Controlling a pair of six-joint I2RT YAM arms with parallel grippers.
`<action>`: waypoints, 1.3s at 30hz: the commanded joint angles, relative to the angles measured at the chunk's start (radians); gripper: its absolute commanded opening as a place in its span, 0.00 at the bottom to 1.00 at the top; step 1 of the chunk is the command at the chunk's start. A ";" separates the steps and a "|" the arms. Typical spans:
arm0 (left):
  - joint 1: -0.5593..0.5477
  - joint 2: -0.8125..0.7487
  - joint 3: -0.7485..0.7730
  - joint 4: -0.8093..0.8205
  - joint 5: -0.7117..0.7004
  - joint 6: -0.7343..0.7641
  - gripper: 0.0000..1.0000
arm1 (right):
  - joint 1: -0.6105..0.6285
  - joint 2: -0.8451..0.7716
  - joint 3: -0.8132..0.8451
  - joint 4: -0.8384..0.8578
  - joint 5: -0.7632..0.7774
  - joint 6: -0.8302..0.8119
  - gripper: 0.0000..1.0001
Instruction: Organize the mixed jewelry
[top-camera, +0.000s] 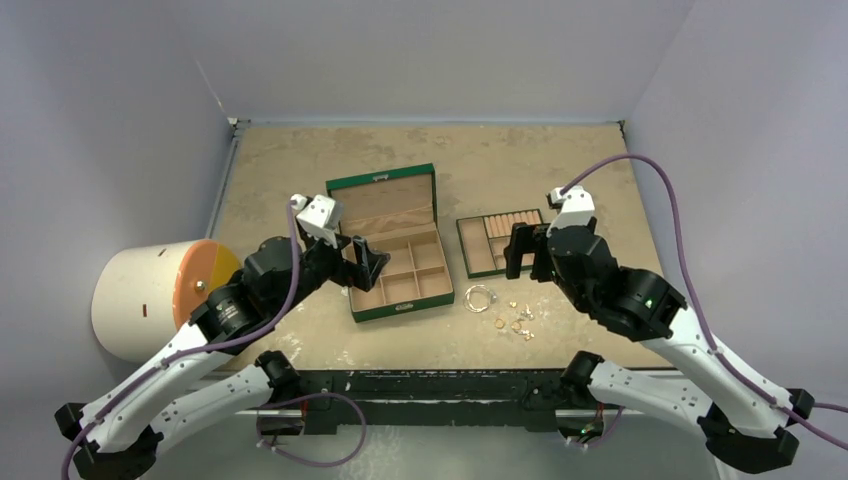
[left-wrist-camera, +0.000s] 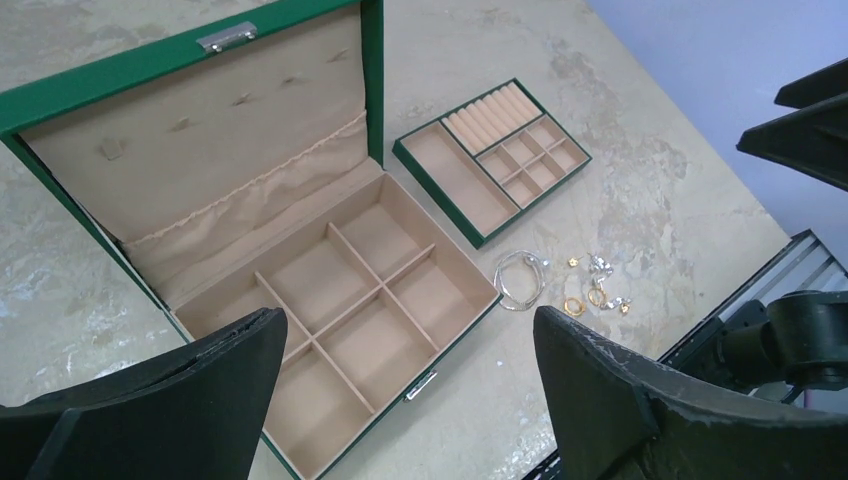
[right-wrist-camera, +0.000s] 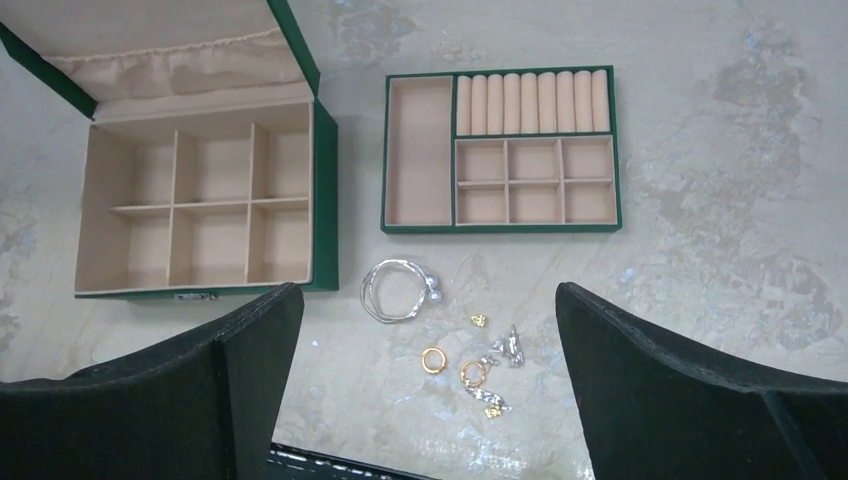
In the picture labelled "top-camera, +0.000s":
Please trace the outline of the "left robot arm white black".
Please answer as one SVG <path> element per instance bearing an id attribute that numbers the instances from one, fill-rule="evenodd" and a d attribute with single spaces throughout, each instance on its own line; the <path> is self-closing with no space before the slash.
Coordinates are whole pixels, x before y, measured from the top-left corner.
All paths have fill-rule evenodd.
<path id="1" fill-rule="evenodd" d="M 55 413 L 70 440 L 60 476 L 136 479 L 186 437 L 241 409 L 300 407 L 314 399 L 280 351 L 266 351 L 233 376 L 189 393 L 204 375 L 270 333 L 298 303 L 332 281 L 364 292 L 390 262 L 366 239 L 339 235 L 336 245 L 272 237 L 229 282 L 213 290 L 190 320 L 122 384 L 88 404 Z"/>

